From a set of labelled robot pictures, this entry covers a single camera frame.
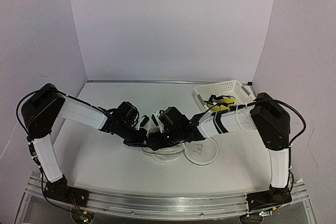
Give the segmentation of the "white mesh laundry bag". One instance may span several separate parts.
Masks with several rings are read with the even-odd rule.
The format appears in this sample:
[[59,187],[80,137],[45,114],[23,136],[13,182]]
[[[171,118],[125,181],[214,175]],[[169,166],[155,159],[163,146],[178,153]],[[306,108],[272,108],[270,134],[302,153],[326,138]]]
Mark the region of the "white mesh laundry bag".
[[153,151],[149,147],[143,147],[142,152],[158,163],[174,162],[184,156],[192,164],[206,166],[217,160],[219,146],[210,137],[203,141],[177,144],[157,151]]

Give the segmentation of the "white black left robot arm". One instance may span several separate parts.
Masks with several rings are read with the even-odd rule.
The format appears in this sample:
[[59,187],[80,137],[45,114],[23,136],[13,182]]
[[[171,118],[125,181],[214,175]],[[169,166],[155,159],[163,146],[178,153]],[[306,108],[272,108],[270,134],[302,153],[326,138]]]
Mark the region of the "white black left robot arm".
[[70,197],[70,189],[59,180],[64,174],[58,163],[51,133],[57,119],[71,120],[101,132],[117,135],[127,146],[143,147],[147,130],[138,127],[140,114],[129,102],[104,109],[59,91],[48,83],[23,97],[17,106],[18,122],[27,133],[29,150],[39,169],[51,182],[50,193],[59,201]]

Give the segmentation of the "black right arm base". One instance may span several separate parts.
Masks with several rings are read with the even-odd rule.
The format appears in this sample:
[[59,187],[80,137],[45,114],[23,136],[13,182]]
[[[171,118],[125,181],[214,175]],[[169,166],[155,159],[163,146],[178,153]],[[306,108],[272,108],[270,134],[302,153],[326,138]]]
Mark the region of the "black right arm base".
[[292,201],[291,189],[288,186],[285,188],[275,188],[270,186],[269,189],[265,191],[248,193],[246,201],[248,212],[279,207]]

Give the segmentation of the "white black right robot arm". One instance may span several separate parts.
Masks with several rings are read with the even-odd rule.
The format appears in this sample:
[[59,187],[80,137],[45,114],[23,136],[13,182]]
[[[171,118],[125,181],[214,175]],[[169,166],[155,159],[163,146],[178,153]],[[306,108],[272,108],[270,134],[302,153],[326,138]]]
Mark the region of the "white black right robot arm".
[[155,128],[149,130],[146,146],[154,151],[231,132],[257,130],[270,155],[271,188],[264,194],[264,200],[270,205],[285,196],[291,166],[290,148],[307,128],[304,117],[295,108],[264,92],[253,102],[219,111],[208,108],[191,119],[171,106],[155,114],[153,121]]

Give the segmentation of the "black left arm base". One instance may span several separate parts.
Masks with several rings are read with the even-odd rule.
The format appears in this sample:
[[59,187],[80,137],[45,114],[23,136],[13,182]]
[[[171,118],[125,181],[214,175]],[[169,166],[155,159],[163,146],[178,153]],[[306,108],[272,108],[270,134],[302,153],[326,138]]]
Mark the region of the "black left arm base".
[[87,205],[89,192],[82,188],[68,185],[65,175],[55,182],[46,182],[43,194],[47,199],[84,207]]

